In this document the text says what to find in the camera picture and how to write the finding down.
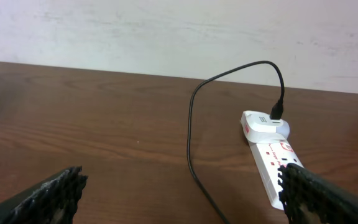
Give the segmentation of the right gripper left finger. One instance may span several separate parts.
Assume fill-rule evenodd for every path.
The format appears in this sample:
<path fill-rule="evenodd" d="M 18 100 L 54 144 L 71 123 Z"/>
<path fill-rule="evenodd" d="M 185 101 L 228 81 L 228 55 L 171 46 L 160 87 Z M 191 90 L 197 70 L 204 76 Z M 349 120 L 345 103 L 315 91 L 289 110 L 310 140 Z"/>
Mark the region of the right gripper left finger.
<path fill-rule="evenodd" d="M 88 177 L 68 167 L 0 203 L 0 224 L 71 224 Z"/>

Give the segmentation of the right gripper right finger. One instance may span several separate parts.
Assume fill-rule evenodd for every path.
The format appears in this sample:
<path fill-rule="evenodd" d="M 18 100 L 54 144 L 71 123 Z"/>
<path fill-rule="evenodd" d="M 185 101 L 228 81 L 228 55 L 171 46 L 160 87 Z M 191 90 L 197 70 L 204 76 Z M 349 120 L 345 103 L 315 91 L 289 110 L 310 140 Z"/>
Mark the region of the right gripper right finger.
<path fill-rule="evenodd" d="M 278 168 L 278 193 L 289 223 L 358 224 L 358 197 L 305 168 Z"/>

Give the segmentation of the white USB charger adapter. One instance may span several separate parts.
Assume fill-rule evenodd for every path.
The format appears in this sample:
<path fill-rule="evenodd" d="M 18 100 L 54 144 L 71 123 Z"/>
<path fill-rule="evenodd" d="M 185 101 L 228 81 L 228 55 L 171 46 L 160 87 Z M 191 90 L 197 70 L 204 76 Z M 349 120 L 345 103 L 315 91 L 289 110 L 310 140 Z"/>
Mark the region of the white USB charger adapter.
<path fill-rule="evenodd" d="M 288 139 L 289 124 L 283 120 L 270 119 L 270 115 L 259 111 L 244 111 L 241 125 L 246 139 L 251 143 L 275 143 Z"/>

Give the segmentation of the white power strip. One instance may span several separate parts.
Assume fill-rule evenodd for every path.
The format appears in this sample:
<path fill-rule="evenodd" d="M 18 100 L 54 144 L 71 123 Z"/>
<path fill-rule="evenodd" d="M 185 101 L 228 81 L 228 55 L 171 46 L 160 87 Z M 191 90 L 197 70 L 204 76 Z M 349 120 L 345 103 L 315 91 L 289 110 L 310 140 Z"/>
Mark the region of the white power strip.
<path fill-rule="evenodd" d="M 289 163 L 295 163 L 299 166 L 298 156 L 287 140 L 275 143 L 251 143 L 249 146 L 254 157 L 255 163 L 259 170 L 262 182 L 268 195 L 268 199 L 273 208 L 283 210 L 283 204 L 279 200 L 279 192 L 282 187 L 279 186 L 279 170 L 280 166 L 286 166 Z"/>

